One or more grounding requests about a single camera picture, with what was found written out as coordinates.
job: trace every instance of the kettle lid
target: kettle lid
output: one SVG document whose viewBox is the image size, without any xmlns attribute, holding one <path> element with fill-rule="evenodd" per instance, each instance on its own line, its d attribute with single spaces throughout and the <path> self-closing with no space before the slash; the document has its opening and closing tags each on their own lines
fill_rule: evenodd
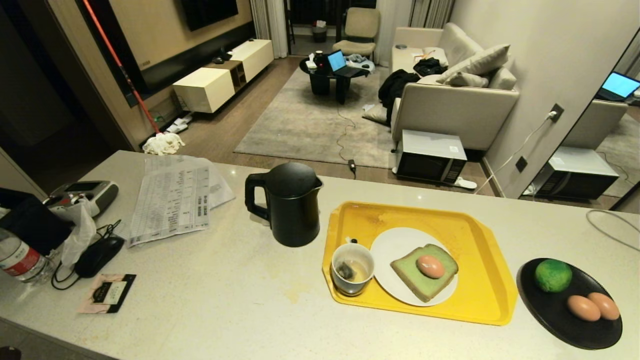
<svg viewBox="0 0 640 360">
<path fill-rule="evenodd" d="M 283 198 L 303 196 L 321 184 L 314 169 L 301 163 L 278 165 L 266 175 L 266 188 Z"/>
</svg>

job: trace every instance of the plastic bottle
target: plastic bottle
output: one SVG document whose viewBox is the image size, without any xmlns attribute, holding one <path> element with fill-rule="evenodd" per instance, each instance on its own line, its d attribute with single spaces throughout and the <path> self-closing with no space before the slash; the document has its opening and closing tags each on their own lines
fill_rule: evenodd
<svg viewBox="0 0 640 360">
<path fill-rule="evenodd" d="M 0 229 L 0 270 L 22 282 L 40 283 L 49 280 L 53 265 L 16 235 Z"/>
</svg>

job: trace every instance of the tv cabinet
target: tv cabinet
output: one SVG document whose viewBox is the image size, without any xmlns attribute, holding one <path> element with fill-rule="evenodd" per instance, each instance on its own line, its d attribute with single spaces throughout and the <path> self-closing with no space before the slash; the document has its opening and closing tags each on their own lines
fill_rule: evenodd
<svg viewBox="0 0 640 360">
<path fill-rule="evenodd" d="M 210 63 L 173 84 L 183 110 L 214 113 L 273 61 L 271 40 L 247 41 L 231 60 Z"/>
</svg>

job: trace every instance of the paper document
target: paper document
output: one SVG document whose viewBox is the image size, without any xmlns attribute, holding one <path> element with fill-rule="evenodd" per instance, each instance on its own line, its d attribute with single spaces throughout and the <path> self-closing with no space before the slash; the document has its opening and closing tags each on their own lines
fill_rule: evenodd
<svg viewBox="0 0 640 360">
<path fill-rule="evenodd" d="M 207 229 L 209 210 L 235 197 L 207 159 L 150 158 L 145 162 L 128 245 Z"/>
</svg>

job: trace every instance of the brown egg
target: brown egg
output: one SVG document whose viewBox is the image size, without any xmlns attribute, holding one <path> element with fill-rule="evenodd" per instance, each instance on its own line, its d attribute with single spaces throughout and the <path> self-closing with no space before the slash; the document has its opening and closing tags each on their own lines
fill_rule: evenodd
<svg viewBox="0 0 640 360">
<path fill-rule="evenodd" d="M 602 318 L 607 320 L 616 320 L 620 317 L 620 310 L 618 310 L 618 306 L 607 295 L 601 293 L 590 293 L 587 297 L 596 304 L 600 310 L 600 314 L 602 314 Z"/>
<path fill-rule="evenodd" d="M 415 261 L 420 272 L 432 279 L 439 279 L 444 275 L 444 266 L 440 260 L 431 255 L 423 255 Z"/>
<path fill-rule="evenodd" d="M 596 304 L 584 296 L 572 295 L 566 301 L 566 305 L 571 314 L 584 321 L 594 322 L 600 319 L 600 310 Z"/>
</svg>

